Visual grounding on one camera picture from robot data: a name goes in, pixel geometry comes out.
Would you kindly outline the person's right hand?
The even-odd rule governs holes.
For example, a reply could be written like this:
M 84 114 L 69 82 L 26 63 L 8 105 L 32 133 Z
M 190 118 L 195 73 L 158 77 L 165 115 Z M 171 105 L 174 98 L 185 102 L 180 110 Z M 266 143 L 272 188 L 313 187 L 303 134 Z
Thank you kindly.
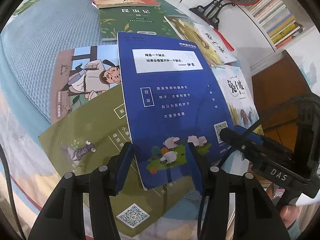
M 266 193 L 269 196 L 269 198 L 273 200 L 272 184 L 267 188 Z M 296 221 L 298 214 L 299 214 L 299 208 L 296 206 L 286 205 L 282 207 L 280 211 L 280 217 L 287 229 Z

